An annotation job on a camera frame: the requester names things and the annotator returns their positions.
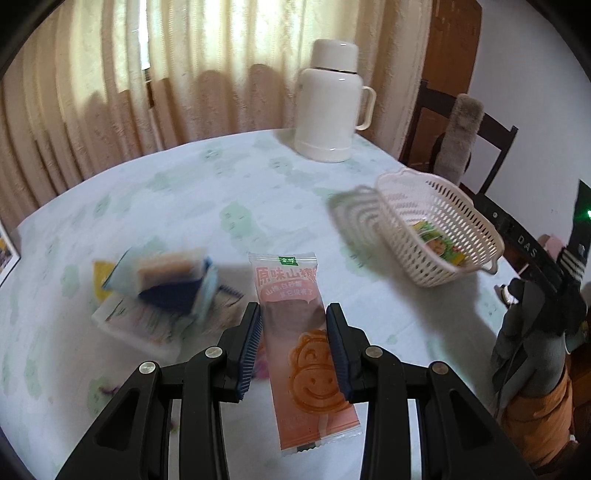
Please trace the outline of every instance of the orange cloth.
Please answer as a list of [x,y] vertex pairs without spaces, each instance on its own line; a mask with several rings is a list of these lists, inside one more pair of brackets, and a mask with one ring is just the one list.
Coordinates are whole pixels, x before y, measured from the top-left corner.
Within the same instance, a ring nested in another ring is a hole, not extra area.
[[570,440],[573,386],[566,367],[556,388],[542,398],[516,396],[501,427],[532,468],[550,463]]

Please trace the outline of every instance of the thermos lid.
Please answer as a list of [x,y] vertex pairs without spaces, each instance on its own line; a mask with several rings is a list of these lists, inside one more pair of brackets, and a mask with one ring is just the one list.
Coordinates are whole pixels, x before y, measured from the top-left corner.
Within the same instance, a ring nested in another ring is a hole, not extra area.
[[310,67],[357,73],[359,48],[354,43],[320,39],[314,42]]

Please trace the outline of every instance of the black metal arm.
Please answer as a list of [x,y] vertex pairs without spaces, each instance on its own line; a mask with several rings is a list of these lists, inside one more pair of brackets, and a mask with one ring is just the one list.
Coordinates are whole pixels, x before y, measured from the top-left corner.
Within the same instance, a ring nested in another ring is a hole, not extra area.
[[[239,353],[260,320],[250,303],[237,330],[184,364],[143,363],[86,432],[57,480],[166,480],[172,400],[183,400],[181,480],[228,480],[220,402],[240,400]],[[462,380],[442,362],[404,364],[349,327],[337,303],[327,330],[339,387],[368,402],[362,480],[411,478],[409,398],[417,401],[424,480],[534,479],[528,465]]]

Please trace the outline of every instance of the black handle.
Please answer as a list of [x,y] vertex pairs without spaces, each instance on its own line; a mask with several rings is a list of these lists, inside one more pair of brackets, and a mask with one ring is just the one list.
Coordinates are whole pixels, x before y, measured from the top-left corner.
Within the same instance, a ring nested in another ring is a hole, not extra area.
[[[208,352],[221,353],[211,358]],[[185,367],[178,452],[180,480],[228,480],[220,405],[212,388],[214,370],[225,361],[226,352],[211,347],[195,355]]]
[[[81,472],[87,480],[144,480],[148,472],[154,480],[166,478],[163,475],[167,463],[163,466],[159,461],[164,454],[159,452],[151,460],[146,455],[164,443],[168,455],[168,432],[163,427],[167,424],[168,403],[162,403],[157,395],[160,367],[147,363],[143,369],[147,373],[136,369],[106,405],[60,470],[57,480],[79,480]],[[156,418],[160,419],[157,429],[160,436],[150,435],[155,426],[150,420]]]
[[535,480],[517,448],[451,368],[435,362],[427,380],[429,394],[417,399],[424,480]]
[[379,347],[363,353],[363,361],[377,367],[375,396],[369,401],[361,480],[411,478],[410,426],[402,363]]

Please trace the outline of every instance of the white wall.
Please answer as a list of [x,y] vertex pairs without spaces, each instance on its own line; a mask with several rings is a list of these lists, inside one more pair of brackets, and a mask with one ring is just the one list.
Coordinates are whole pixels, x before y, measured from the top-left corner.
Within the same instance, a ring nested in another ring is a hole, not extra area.
[[[579,178],[591,186],[591,82],[525,0],[479,3],[482,30],[468,93],[505,127],[519,128],[488,196],[534,236],[566,241]],[[479,138],[462,181],[478,191],[497,155]]]

